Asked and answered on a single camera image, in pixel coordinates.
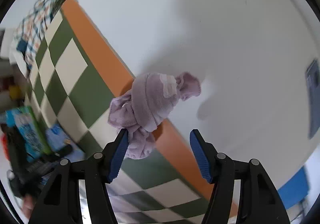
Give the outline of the purple cloth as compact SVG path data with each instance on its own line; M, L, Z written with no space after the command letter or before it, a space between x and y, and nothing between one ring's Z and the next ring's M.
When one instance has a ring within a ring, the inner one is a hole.
M112 99L108 123L128 130L125 157L143 159L155 148L153 131L172 112L180 100L201 94L198 78L189 72L179 76L146 73L137 76L125 94Z

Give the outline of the blue object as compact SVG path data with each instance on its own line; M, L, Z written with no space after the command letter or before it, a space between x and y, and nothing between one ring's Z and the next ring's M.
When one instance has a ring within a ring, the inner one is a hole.
M289 209L297 203L302 202L308 195L308 192L309 183L304 166L278 189L278 194L280 195L285 209Z

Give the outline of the white blue tissue pack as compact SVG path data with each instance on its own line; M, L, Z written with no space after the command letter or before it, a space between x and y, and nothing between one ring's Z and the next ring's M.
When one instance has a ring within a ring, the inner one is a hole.
M33 110L30 106L13 108L5 112L9 127L16 126L25 140L27 161L38 159L42 154L51 153L51 149L40 131Z

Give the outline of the green white checkered mat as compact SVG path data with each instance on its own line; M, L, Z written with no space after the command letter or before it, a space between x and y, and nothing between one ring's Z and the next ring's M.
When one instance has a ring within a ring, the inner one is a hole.
M25 102L42 130L60 124L87 156L116 138L109 105L133 78L76 0L66 0L48 27L29 79ZM201 223L213 187L170 121L154 136L151 155L124 160L107 186L118 222Z

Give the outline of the dark smartphone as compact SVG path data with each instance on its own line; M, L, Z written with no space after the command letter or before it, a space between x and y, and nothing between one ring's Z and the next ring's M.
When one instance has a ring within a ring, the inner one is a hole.
M319 86L319 63L314 59L306 70L306 84L309 97L310 130L309 139L312 139L319 129L320 115L320 86Z

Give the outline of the plaid blanket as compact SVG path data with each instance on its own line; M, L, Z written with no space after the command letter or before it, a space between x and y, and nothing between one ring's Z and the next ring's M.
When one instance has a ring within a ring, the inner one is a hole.
M33 66L46 31L59 10L61 0L37 0L14 30L9 61L17 64L22 74Z

